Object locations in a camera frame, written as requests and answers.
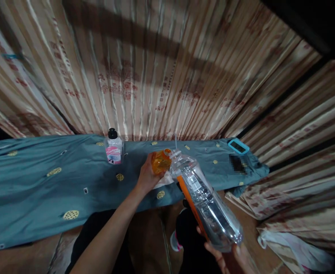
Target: small orange bottle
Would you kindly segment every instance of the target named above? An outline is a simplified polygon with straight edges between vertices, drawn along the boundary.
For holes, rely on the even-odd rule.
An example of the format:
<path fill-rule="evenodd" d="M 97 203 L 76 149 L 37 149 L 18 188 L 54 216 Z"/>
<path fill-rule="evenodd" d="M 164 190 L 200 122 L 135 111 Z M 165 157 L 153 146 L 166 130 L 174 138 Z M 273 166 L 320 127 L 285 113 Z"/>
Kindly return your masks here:
<path fill-rule="evenodd" d="M 171 152 L 170 149 L 165 148 L 161 151 L 154 151 L 152 154 L 151 164 L 153 173 L 159 175 L 161 172 L 168 171 L 171 166 L 171 160 L 168 154 Z"/>

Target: bottle cap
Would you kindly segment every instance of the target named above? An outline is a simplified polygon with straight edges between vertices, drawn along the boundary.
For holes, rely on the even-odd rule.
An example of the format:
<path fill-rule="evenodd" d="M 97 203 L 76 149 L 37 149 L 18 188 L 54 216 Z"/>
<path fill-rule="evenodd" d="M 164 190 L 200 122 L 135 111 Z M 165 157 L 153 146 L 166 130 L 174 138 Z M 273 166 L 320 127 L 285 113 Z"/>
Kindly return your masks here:
<path fill-rule="evenodd" d="M 108 137 L 109 137 L 109 139 L 117 139 L 118 138 L 118 133 L 115 131 L 114 128 L 109 128 Z"/>

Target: fabric wall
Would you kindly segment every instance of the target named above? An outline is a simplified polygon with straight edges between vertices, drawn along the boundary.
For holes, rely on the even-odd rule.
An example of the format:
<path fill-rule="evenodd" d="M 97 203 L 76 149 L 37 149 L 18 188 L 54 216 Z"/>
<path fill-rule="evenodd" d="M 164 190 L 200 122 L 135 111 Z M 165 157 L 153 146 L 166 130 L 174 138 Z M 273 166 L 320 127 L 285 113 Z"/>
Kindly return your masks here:
<path fill-rule="evenodd" d="M 335 188 L 276 214 L 258 230 L 289 232 L 307 243 L 335 252 Z"/>
<path fill-rule="evenodd" d="M 330 61 L 242 141 L 273 166 L 334 136 L 335 61 Z"/>
<path fill-rule="evenodd" d="M 73 134 L 0 32 L 0 128 L 15 138 Z"/>
<path fill-rule="evenodd" d="M 232 124 L 234 136 L 242 109 L 258 115 L 320 58 L 259 0 L 1 0 L 0 12 L 82 134 L 210 139 Z"/>
<path fill-rule="evenodd" d="M 255 218 L 266 219 L 335 188 L 335 145 L 272 172 L 242 194 Z"/>

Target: soap bottle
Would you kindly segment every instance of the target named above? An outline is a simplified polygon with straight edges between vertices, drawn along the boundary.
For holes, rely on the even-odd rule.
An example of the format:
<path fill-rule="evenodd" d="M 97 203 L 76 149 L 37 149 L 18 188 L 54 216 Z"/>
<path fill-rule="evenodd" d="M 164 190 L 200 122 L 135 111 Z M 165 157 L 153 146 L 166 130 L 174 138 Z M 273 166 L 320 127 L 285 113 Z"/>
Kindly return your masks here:
<path fill-rule="evenodd" d="M 104 140 L 106 157 L 109 164 L 121 164 L 123 156 L 123 141 L 114 128 L 110 128 Z"/>
<path fill-rule="evenodd" d="M 179 149 L 173 150 L 169 156 L 170 173 L 179 181 L 207 241 L 222 253 L 230 252 L 233 244 L 240 245 L 243 240 L 240 223 L 206 180 L 197 160 L 182 155 Z"/>

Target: leg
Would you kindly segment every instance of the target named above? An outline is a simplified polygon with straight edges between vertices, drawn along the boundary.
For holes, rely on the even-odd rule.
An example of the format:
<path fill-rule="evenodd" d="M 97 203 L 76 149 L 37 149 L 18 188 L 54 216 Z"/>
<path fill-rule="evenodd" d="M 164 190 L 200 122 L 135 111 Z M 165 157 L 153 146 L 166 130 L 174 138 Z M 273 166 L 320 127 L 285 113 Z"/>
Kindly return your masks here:
<path fill-rule="evenodd" d="M 183 263 L 179 274 L 221 274 L 216 259 L 204 247 L 206 240 L 197 232 L 197 225 L 190 208 L 182 211 L 176 219 L 176 236 L 179 244 L 184 248 Z"/>
<path fill-rule="evenodd" d="M 99 231 L 104 227 L 106 222 L 111 218 L 115 210 L 107 210 L 102 212 L 96 212 L 92 214 L 88 220 L 85 222 L 80 235 L 77 237 L 75 244 L 72 249 L 71 262 L 68 266 L 65 274 L 69 274 L 78 258 L 87 248 L 89 243 L 93 238 L 99 233 Z M 128 251 L 128 232 L 126 233 L 121 250 L 115 262 L 112 274 L 118 273 L 134 273 L 134 268 L 132 261 L 130 259 Z"/>

